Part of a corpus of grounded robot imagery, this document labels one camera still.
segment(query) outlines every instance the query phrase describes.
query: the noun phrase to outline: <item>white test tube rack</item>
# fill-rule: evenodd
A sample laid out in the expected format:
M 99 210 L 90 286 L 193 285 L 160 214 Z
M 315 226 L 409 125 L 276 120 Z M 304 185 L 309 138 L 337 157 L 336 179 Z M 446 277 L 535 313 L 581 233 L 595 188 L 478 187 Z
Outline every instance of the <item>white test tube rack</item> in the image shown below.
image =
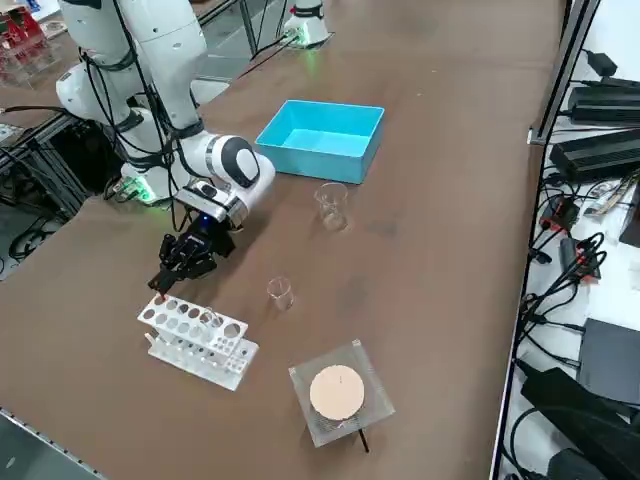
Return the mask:
M 243 338 L 246 323 L 170 295 L 153 297 L 138 320 L 155 330 L 145 334 L 149 355 L 232 391 L 259 348 Z

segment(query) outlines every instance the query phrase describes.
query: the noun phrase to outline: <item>blue plastic box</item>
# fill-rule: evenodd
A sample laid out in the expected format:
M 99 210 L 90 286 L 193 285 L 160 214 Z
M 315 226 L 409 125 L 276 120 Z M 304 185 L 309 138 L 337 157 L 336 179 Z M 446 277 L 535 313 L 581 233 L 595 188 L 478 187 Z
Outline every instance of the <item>blue plastic box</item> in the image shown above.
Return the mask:
M 384 108 L 287 100 L 256 139 L 278 172 L 362 183 L 380 145 Z

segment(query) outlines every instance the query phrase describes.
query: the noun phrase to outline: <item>beige paper disc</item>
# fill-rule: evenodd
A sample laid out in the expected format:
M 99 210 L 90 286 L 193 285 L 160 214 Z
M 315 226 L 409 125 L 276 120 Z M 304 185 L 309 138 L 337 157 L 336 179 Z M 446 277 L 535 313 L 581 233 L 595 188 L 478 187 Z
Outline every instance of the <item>beige paper disc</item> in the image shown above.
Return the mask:
M 346 420 L 364 403 L 364 383 L 355 370 L 333 365 L 322 370 L 311 382 L 311 405 L 329 420 Z

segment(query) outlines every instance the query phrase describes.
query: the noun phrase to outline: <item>black power adapter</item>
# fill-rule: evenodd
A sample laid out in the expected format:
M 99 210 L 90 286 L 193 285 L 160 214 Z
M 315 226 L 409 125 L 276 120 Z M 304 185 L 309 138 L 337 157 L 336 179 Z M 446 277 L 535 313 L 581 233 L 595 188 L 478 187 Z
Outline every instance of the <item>black power adapter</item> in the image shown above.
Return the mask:
M 590 50 L 583 50 L 587 54 L 589 66 L 601 77 L 613 77 L 618 71 L 618 66 L 605 53 L 593 53 Z

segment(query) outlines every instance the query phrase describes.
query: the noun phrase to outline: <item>brown table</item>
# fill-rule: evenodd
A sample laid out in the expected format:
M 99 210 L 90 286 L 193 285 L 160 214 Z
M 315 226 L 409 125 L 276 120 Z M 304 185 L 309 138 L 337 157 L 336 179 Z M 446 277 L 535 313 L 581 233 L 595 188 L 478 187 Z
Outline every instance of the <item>brown table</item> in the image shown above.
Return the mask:
M 147 355 L 167 215 L 90 200 L 0 285 L 0 402 L 106 476 L 485 478 L 520 292 L 539 151 L 525 138 L 560 6 L 333 0 L 336 35 L 288 51 L 201 108 L 256 134 L 288 98 L 381 105 L 385 132 L 349 228 L 315 218 L 321 183 L 278 175 L 220 268 L 172 294 L 249 323 L 235 393 Z M 296 303 L 277 314 L 267 281 Z M 287 368 L 360 338 L 397 413 L 313 448 Z

